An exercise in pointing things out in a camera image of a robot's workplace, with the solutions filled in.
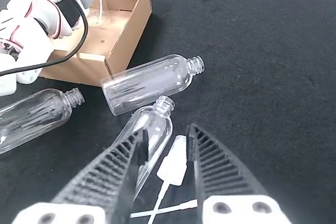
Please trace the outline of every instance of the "bottle neck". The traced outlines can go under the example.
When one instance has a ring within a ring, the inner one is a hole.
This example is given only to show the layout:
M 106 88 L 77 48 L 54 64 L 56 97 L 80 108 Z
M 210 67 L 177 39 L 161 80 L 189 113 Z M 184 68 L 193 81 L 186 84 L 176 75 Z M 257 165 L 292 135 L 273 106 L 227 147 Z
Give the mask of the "bottle neck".
M 64 98 L 65 103 L 72 109 L 85 102 L 84 97 L 78 88 L 65 92 Z
M 204 63 L 200 56 L 187 59 L 187 72 L 191 76 L 202 73 L 204 71 Z
M 158 114 L 170 116 L 171 112 L 174 110 L 175 103 L 169 97 L 160 96 L 153 107 Z

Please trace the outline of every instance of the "black fabric surface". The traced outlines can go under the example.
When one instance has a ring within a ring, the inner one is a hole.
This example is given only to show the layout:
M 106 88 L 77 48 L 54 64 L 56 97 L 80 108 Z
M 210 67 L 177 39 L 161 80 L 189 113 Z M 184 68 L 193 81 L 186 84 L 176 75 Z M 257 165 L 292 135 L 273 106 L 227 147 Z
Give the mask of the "black fabric surface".
M 254 173 L 293 223 L 335 223 L 336 2 L 152 0 L 153 14 L 130 66 L 167 54 L 200 55 L 205 72 L 172 96 L 173 136 L 195 122 Z M 60 128 L 0 156 L 1 223 L 49 201 L 109 146 L 131 116 L 113 116 L 99 88 L 39 78 L 0 105 L 44 88 L 79 87 L 86 103 Z M 153 173 L 135 210 L 152 209 Z M 193 168 L 162 207 L 195 197 Z M 132 220 L 146 223 L 148 218 Z M 195 209 L 156 223 L 196 223 Z

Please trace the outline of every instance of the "screw hole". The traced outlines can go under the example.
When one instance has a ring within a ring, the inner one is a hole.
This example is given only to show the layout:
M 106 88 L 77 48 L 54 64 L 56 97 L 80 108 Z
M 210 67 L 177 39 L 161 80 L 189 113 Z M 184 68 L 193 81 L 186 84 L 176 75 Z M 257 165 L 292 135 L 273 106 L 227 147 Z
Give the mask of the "screw hole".
M 93 224 L 93 221 L 94 217 L 92 215 L 83 215 L 78 219 L 77 224 Z
M 213 210 L 219 214 L 229 214 L 231 212 L 230 207 L 223 202 L 217 202 L 214 204 Z
M 269 205 L 263 202 L 256 202 L 252 205 L 254 212 L 261 212 L 263 214 L 269 214 L 272 212 L 272 209 Z
M 50 224 L 55 218 L 55 214 L 50 212 L 48 214 L 43 215 L 39 220 L 38 224 Z

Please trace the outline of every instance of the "clear plastic bottle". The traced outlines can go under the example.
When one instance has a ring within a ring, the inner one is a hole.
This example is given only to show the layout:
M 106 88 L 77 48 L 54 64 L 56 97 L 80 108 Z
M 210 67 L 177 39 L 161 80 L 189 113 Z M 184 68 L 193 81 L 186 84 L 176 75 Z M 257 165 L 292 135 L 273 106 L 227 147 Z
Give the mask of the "clear plastic bottle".
M 61 126 L 82 103 L 77 88 L 45 89 L 0 109 L 0 154 Z
M 201 57 L 185 59 L 180 55 L 163 58 L 128 69 L 101 81 L 113 115 L 154 102 L 159 96 L 181 92 L 193 76 L 204 71 Z
M 145 184 L 172 135 L 173 124 L 170 114 L 174 110 L 174 106 L 175 104 L 170 98 L 159 97 L 153 105 L 138 109 L 117 137 L 117 139 L 125 138 L 141 128 L 148 132 L 148 162 L 139 169 L 135 196 Z

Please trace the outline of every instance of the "cardboard tray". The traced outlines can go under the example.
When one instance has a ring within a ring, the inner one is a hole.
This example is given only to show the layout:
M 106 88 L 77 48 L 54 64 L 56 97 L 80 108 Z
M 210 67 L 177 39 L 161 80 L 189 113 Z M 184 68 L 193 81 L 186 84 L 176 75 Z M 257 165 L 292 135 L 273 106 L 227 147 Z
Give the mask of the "cardboard tray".
M 103 0 L 103 7 L 103 24 L 89 27 L 79 52 L 64 63 L 44 68 L 40 76 L 100 86 L 101 79 L 127 68 L 152 13 L 151 0 Z M 95 0 L 90 11 L 98 8 L 99 2 Z M 49 60 L 65 56 L 82 33 L 83 27 L 69 37 L 54 40 L 55 51 Z

